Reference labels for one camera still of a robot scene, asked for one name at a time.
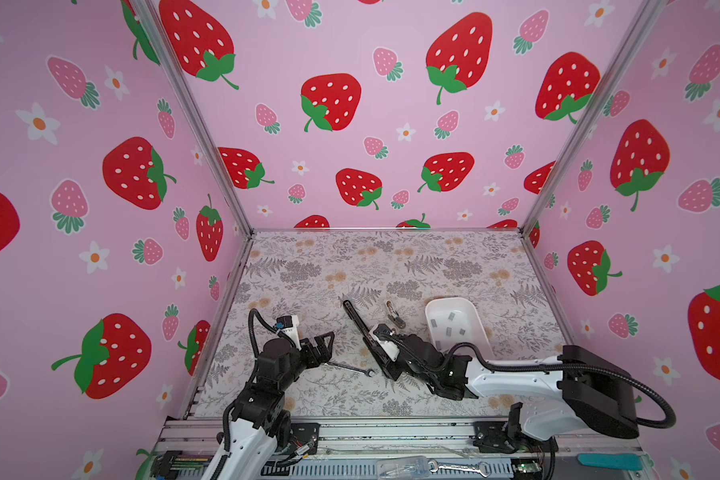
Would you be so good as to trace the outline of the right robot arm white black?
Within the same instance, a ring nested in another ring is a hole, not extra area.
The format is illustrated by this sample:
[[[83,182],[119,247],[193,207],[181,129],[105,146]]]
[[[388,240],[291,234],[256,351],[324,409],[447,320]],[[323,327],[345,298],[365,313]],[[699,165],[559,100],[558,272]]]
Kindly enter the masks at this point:
[[[429,392],[452,401],[494,394],[536,399],[509,408],[506,422],[480,432],[475,446],[483,453],[538,451],[554,455],[556,436],[588,428],[598,434],[633,440],[641,428],[669,429],[677,422],[670,403],[628,372],[576,345],[546,359],[489,361],[471,342],[447,352],[414,334],[402,335],[385,324],[364,339],[384,374],[419,379]]]

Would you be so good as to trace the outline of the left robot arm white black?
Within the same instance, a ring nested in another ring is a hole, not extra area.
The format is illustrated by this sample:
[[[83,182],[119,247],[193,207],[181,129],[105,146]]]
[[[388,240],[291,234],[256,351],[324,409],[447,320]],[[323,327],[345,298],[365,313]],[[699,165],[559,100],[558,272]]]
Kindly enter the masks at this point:
[[[270,325],[257,309],[249,311],[247,327],[254,367],[223,411],[219,447],[205,479],[256,479],[266,467],[284,469],[299,463],[315,444],[314,439],[302,446],[294,442],[286,390],[305,370],[332,359],[335,334],[300,339],[295,315]]]

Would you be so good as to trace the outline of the black stapler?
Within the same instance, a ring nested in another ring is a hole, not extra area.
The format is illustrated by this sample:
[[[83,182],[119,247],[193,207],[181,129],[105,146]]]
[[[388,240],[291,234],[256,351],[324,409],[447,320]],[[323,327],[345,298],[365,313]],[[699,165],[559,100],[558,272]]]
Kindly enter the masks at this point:
[[[386,352],[383,350],[383,348],[380,346],[377,340],[375,340],[368,327],[356,311],[354,305],[350,300],[343,300],[342,301],[342,307],[345,311],[345,313],[348,315],[351,322],[357,327],[359,330],[361,337],[363,339],[363,342],[366,346],[366,348],[371,353],[371,356],[374,358],[376,363],[379,366],[379,369],[381,370],[381,373],[383,375],[387,375],[387,357]]]

